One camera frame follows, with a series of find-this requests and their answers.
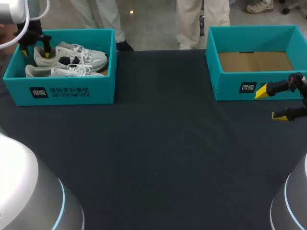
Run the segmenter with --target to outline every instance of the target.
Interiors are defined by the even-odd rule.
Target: person's leg
[[[104,27],[114,29],[117,50],[133,51],[126,42],[125,32],[121,29],[116,0],[96,0],[96,3]]]
[[[71,3],[79,12],[85,28],[99,28],[93,15],[90,0],[71,0]]]
[[[205,0],[205,39],[208,40],[210,26],[229,25],[229,0]]]
[[[202,0],[177,0],[176,39],[179,49],[192,49],[198,45],[201,5]]]
[[[248,13],[265,13],[272,12],[274,9],[273,0],[260,0],[252,5],[247,5],[246,11]]]

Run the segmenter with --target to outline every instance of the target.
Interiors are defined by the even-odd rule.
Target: black shoe
[[[116,49],[118,51],[134,51],[126,41],[116,43]]]

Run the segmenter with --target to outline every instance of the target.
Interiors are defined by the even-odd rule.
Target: white shoe
[[[34,60],[38,67],[54,66],[60,59],[65,65],[74,63],[90,66],[91,72],[102,72],[108,66],[108,56],[104,52],[85,49],[77,44],[61,42],[51,50],[49,58],[45,58],[43,47],[34,48]]]
[[[25,67],[25,76],[33,77],[103,77],[101,73],[90,72],[89,66],[69,64],[65,66],[56,63],[52,67],[34,67],[27,65]]]
[[[247,5],[246,11],[252,14],[268,13],[274,10],[273,0],[270,3],[259,1],[253,5]]]
[[[179,44],[179,50],[185,50],[185,49],[195,49],[195,47],[187,46],[187,45],[180,43]]]

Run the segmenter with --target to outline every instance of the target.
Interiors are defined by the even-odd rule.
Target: floor
[[[45,0],[40,1],[44,9]],[[103,26],[98,11],[95,10],[95,0],[90,1],[97,21]],[[117,0],[117,2],[126,39],[135,50],[178,49],[175,40],[176,0]],[[283,6],[277,0],[272,13],[247,14],[244,12],[245,6],[246,0],[237,0],[231,6],[232,25],[297,24],[307,37],[307,20],[301,11],[293,10],[288,15],[282,15]],[[52,0],[51,10],[42,20],[42,25],[44,29],[83,28],[69,0]],[[201,40],[199,48],[204,48],[203,44]]]

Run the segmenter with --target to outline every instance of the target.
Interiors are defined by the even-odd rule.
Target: cardboard bottom
[[[109,68],[105,69],[104,71],[100,72],[102,75],[107,76],[109,74]]]
[[[224,72],[292,71],[285,52],[218,53]]]

